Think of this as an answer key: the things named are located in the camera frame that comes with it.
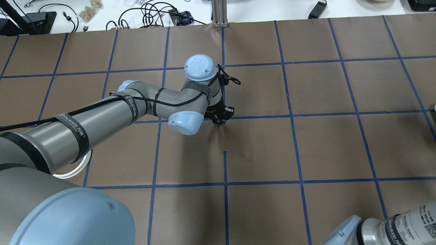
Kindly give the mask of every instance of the grid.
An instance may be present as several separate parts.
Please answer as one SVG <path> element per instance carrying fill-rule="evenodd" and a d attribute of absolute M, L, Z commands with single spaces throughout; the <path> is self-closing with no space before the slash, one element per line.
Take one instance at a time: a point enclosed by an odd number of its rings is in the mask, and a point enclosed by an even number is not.
<path fill-rule="evenodd" d="M 159 160 L 159 150 L 161 146 L 161 130 L 162 130 L 162 123 L 166 123 L 167 120 L 159 118 L 158 120 L 147 120 L 147 121 L 138 121 L 136 124 L 157 124 L 157 140 L 156 140 L 156 151 L 154 154 L 154 168 L 153 168 L 153 180 L 152 184 L 145 184 L 145 185 L 119 185 L 119 186 L 89 186 L 87 185 L 88 176 L 90 172 L 90 168 L 92 168 L 92 163 L 89 164 L 86 168 L 85 175 L 83 178 L 83 186 L 92 187 L 95 189 L 102 189 L 102 190 L 111 190 L 111 189 L 150 189 L 151 195 L 150 195 L 150 211 L 149 211 L 149 220 L 148 220 L 148 230 L 147 230 L 147 240 L 148 244 L 152 241 L 152 231 L 153 231 L 153 217 L 154 214 L 154 204 L 155 204 L 155 197 L 156 191 L 158 189 L 162 188 L 186 188 L 186 187 L 224 187 L 224 231 L 225 231 L 225 237 L 223 237 L 223 241 L 225 244 L 232 244 L 232 226 L 230 222 L 231 215 L 229 215 L 229 187 L 231 186 L 257 186 L 257 185 L 296 185 L 300 186 L 300 195 L 301 195 L 301 206 L 302 206 L 302 212 L 303 212 L 303 220 L 304 220 L 304 226 L 305 231 L 307 235 L 307 243 L 308 244 L 316 244 L 312 240 L 311 232 L 311 223 L 309 218 L 309 210 L 307 207 L 307 198 L 306 198 L 306 192 L 305 192 L 305 185 L 307 184 L 334 184 L 334 183 L 374 183 L 375 189 L 377 192 L 379 205 L 382 211 L 382 215 L 384 218 L 388 217 L 388 213 L 385 208 L 385 203 L 383 201 L 383 195 L 380 188 L 380 183 L 382 182 L 393 182 L 393 181 L 417 181 L 417 180 L 436 180 L 436 176 L 414 176 L 414 177 L 378 177 L 376 172 L 376 167 L 373 164 L 373 159 L 371 156 L 370 146 L 367 141 L 367 136 L 365 135 L 365 129 L 364 124 L 361 120 L 361 115 L 384 115 L 384 114 L 422 114 L 425 118 L 425 122 L 428 125 L 428 130 L 430 131 L 430 134 L 433 138 L 433 140 L 436 141 L 436 134 L 434 131 L 434 127 L 432 125 L 431 118 L 429 117 L 430 112 L 434 112 L 434 110 L 426 109 L 419 93 L 414 85 L 414 82 L 412 80 L 411 75 L 408 72 L 408 69 L 405 64 L 405 60 L 424 60 L 424 59 L 434 59 L 436 58 L 436 55 L 427 55 L 427 56 L 410 56 L 410 57 L 403 57 L 400 54 L 399 48 L 397 46 L 397 43 L 394 39 L 394 36 L 391 32 L 391 28 L 388 25 L 388 22 L 386 20 L 386 17 L 382 16 L 383 23 L 385 25 L 386 31 L 389 34 L 390 40 L 393 44 L 393 47 L 395 48 L 397 57 L 388 57 L 388 58 L 359 58 L 359 59 L 343 59 L 340 46 L 338 44 L 337 36 L 335 34 L 334 24 L 332 23 L 331 19 L 328 19 L 328 26 L 331 31 L 331 35 L 334 40 L 334 45 L 337 50 L 338 59 L 333 60 L 309 60 L 309 61 L 287 61 L 285 62 L 284 54 L 283 54 L 283 45 L 284 43 L 281 42 L 281 36 L 279 34 L 279 27 L 276 21 L 274 21 L 274 28 L 275 28 L 275 34 L 276 34 L 276 41 L 279 48 L 279 54 L 280 54 L 280 62 L 270 62 L 270 63 L 253 63 L 253 64 L 226 64 L 225 63 L 225 34 L 226 29 L 221 30 L 221 47 L 222 47 L 222 67 L 224 68 L 231 68 L 231 67 L 252 67 L 252 66 L 281 66 L 282 73 L 283 73 L 283 80 L 284 80 L 284 89 L 286 94 L 286 103 L 289 113 L 288 114 L 282 114 L 282 115 L 263 115 L 263 116 L 235 116 L 231 120 L 251 120 L 251 119 L 289 119 L 290 120 L 290 129 L 292 133 L 292 139 L 290 139 L 293 142 L 293 148 L 295 151 L 295 158 L 296 158 L 296 167 L 298 171 L 298 179 L 297 180 L 269 180 L 269 181 L 229 181 L 228 180 L 228 151 L 224 150 L 222 152 L 222 168 L 223 168 L 223 178 L 224 181 L 219 182 L 207 182 L 207 183 L 194 183 L 194 184 L 158 184 L 157 183 L 157 173 L 158 173 L 158 160 Z M 114 59 L 114 52 L 117 45 L 117 37 L 119 34 L 119 31 L 115 31 L 115 36 L 112 44 L 112 52 L 109 59 L 109 65 L 106 71 L 86 71 L 86 72 L 73 72 L 73 73 L 58 73 L 58 66 L 59 62 L 61 60 L 62 54 L 64 52 L 65 45 L 67 43 L 67 38 L 69 34 L 65 34 L 65 38 L 63 40 L 63 44 L 60 49 L 60 53 L 57 58 L 57 62 L 55 65 L 55 69 L 53 73 L 51 74 L 34 74 L 34 75 L 5 75 L 5 71 L 7 69 L 7 66 L 11 60 L 11 57 L 14 53 L 14 50 L 16 48 L 16 45 L 19 41 L 19 37 L 16 38 L 12 50 L 9 54 L 9 57 L 6 61 L 6 64 L 4 66 L 4 69 L 1 73 L 0 79 L 3 78 L 31 78 L 31 77 L 51 77 L 50 83 L 48 85 L 47 92 L 45 94 L 44 102 L 42 103 L 41 110 L 39 112 L 38 119 L 41 119 L 43 117 L 43 111 L 46 106 L 49 94 L 51 92 L 51 88 L 53 85 L 54 80 L 57 77 L 61 76 L 69 76 L 69 75 L 90 75 L 90 74 L 104 74 L 105 75 L 105 82 L 102 90 L 102 96 L 101 98 L 104 98 L 107 94 L 106 88 L 108 85 L 108 79 L 109 75 L 113 73 L 124 73 L 124 72 L 138 72 L 138 71 L 161 71 L 162 72 L 162 82 L 161 85 L 164 87 L 165 84 L 165 77 L 167 74 L 167 71 L 171 70 L 183 70 L 183 67 L 167 67 L 167 57 L 168 57 L 168 46 L 170 42 L 170 32 L 173 30 L 173 27 L 167 28 L 166 32 L 166 41 L 165 41 L 165 53 L 164 53 L 164 60 L 163 60 L 163 67 L 162 68 L 146 68 L 146 69 L 131 69 L 131 70 L 112 70 L 111 65 L 112 61 Z M 353 94 L 353 89 L 350 83 L 350 79 L 348 77 L 346 64 L 351 62 L 358 62 L 358 61 L 399 61 L 401 63 L 401 66 L 404 70 L 404 73 L 407 77 L 408 82 L 410 83 L 410 88 L 413 91 L 413 94 L 415 95 L 420 109 L 417 110 L 398 110 L 398 111 L 366 111 L 366 112 L 360 112 L 358 110 L 358 106 L 356 103 L 356 99 Z M 346 80 L 347 88 L 349 90 L 349 94 L 352 100 L 352 105 L 354 108 L 353 112 L 333 112 L 333 113 L 305 113 L 305 114 L 294 114 L 293 108 L 291 104 L 291 96 L 290 91 L 288 89 L 288 77 L 289 74 L 286 73 L 286 65 L 297 65 L 297 64 L 317 64 L 317 63 L 338 63 L 341 65 L 341 68 L 344 73 L 344 77 Z M 366 155 L 368 158 L 368 162 L 370 165 L 372 177 L 370 178 L 351 178 L 351 179 L 304 179 L 304 172 L 302 170 L 302 164 L 300 162 L 300 151 L 299 151 L 299 144 L 298 144 L 298 130 L 296 129 L 296 123 L 294 120 L 296 118 L 310 118 L 310 117 L 325 117 L 325 116 L 355 116 L 358 122 L 358 127 L 360 130 L 360 134 L 364 143 L 364 149 L 366 151 Z"/>

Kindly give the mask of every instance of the white floor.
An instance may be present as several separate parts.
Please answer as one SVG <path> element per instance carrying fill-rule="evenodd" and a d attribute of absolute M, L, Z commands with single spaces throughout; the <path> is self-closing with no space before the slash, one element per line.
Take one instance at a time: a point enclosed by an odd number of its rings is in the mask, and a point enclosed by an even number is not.
<path fill-rule="evenodd" d="M 23 8 L 30 0 L 16 0 L 21 9 L 26 13 L 37 12 L 38 9 L 49 3 L 63 3 L 71 6 L 79 13 L 85 5 L 90 5 L 89 0 L 35 0 L 32 7 Z M 190 11 L 194 19 L 210 23 L 211 22 L 211 2 L 207 0 L 161 0 L 174 5 L 179 12 Z M 321 18 L 333 17 L 354 17 L 354 16 L 374 16 L 374 15 L 394 15 L 412 14 L 407 0 L 388 0 L 387 2 L 376 2 L 374 0 L 327 0 L 327 8 Z M 79 18 L 77 31 L 82 31 L 83 26 L 88 25 L 89 31 L 104 30 L 109 20 L 118 22 L 120 14 L 129 8 L 139 7 L 134 0 L 102 0 L 103 8 L 88 22 Z M 255 22 L 269 20 L 297 20 L 307 19 L 310 11 L 318 0 L 228 0 L 228 21 L 229 22 Z M 73 24 L 68 22 L 63 16 L 65 11 L 69 16 L 74 14 L 64 6 L 46 7 L 43 11 L 57 11 L 58 17 L 52 28 L 52 33 L 70 32 Z M 131 10 L 123 15 L 130 27 L 138 28 L 142 26 L 142 14 L 140 10 Z M 170 25 L 168 14 L 163 17 L 164 25 Z"/>

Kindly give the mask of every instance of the qr code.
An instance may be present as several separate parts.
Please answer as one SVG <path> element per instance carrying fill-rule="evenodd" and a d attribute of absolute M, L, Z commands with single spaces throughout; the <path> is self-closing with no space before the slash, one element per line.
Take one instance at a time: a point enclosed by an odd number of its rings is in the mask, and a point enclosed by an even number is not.
<path fill-rule="evenodd" d="M 424 226 L 433 239 L 436 239 L 436 223 Z"/>

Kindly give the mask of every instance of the metal post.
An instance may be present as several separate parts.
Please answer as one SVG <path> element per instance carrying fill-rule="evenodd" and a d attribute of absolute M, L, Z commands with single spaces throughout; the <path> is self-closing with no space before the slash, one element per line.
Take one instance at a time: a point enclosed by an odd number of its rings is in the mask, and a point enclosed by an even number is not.
<path fill-rule="evenodd" d="M 212 26 L 228 27 L 227 0 L 212 0 Z"/>
<path fill-rule="evenodd" d="M 23 17 L 21 17 L 17 11 L 6 1 L 0 0 L 0 7 L 11 17 L 12 20 L 17 23 L 18 27 L 21 28 L 25 33 L 30 35 L 36 35 L 38 32 L 32 27 L 31 23 L 27 23 Z"/>

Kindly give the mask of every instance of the robotic arm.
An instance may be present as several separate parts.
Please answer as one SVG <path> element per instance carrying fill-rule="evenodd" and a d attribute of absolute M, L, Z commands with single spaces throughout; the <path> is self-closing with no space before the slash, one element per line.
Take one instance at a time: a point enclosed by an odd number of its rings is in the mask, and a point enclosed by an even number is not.
<path fill-rule="evenodd" d="M 196 134 L 204 118 L 217 124 L 231 118 L 234 108 L 224 104 L 222 91 L 239 80 L 204 54 L 190 57 L 184 69 L 180 92 L 127 80 L 107 98 L 53 122 L 0 134 L 0 244 L 133 244 L 133 219 L 122 203 L 49 174 L 145 114 L 168 119 L 184 135 Z"/>

